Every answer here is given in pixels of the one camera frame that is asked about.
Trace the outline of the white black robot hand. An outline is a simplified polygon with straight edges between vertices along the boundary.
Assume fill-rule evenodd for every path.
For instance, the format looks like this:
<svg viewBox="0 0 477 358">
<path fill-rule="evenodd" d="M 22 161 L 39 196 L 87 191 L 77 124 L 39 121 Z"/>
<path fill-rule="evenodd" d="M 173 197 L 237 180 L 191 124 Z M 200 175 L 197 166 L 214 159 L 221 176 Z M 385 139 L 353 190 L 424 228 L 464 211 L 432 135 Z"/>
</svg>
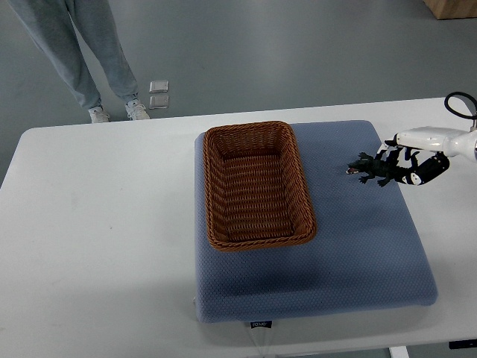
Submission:
<svg viewBox="0 0 477 358">
<path fill-rule="evenodd" d="M 443 174 L 455 156 L 476 161 L 475 131 L 436 127 L 401 131 L 381 144 L 375 158 L 386 157 L 396 171 L 395 181 L 419 186 Z"/>
</svg>

